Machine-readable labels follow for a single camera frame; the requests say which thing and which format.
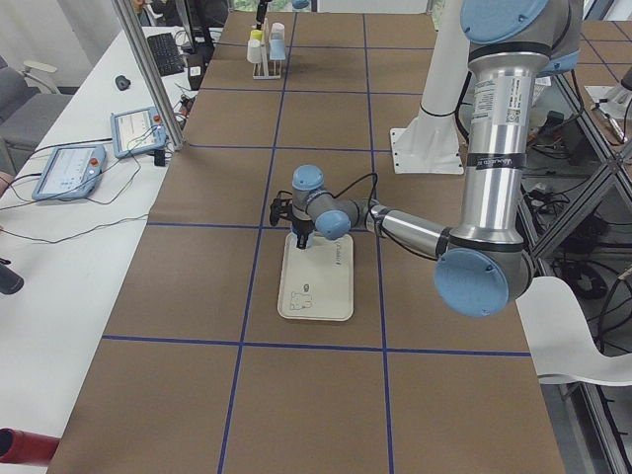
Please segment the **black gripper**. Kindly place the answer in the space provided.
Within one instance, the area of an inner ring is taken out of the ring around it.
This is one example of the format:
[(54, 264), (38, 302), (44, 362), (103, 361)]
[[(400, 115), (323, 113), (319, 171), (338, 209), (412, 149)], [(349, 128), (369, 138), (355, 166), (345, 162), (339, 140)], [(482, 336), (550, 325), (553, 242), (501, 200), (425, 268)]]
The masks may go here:
[(306, 249), (308, 247), (308, 236), (314, 232), (314, 222), (310, 217), (303, 219), (297, 215), (292, 215), (291, 230), (296, 238), (296, 247), (298, 249)]
[(268, 11), (268, 6), (271, 3), (271, 0), (260, 0), (257, 6), (256, 11), (256, 22), (263, 23), (266, 18), (266, 14)]

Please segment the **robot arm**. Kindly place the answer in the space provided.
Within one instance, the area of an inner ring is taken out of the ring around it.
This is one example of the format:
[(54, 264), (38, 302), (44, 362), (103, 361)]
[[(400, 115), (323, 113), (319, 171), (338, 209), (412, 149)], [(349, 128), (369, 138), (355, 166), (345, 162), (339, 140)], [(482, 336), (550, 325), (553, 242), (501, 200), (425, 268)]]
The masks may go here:
[(294, 248), (363, 226), (433, 260), (435, 289), (460, 314), (493, 315), (520, 297), (533, 275), (515, 220), (534, 87), (576, 66), (582, 21), (578, 1), (447, 2), (419, 112), (391, 130), (391, 150), (399, 174), (463, 177), (459, 223), (437, 224), (374, 197), (335, 197), (322, 171), (303, 165), (282, 213)]
[[(272, 0), (260, 0), (256, 11), (256, 23), (261, 25), (266, 17), (268, 6)], [(292, 0), (291, 5), (294, 9), (301, 10), (311, 6), (310, 0)]]

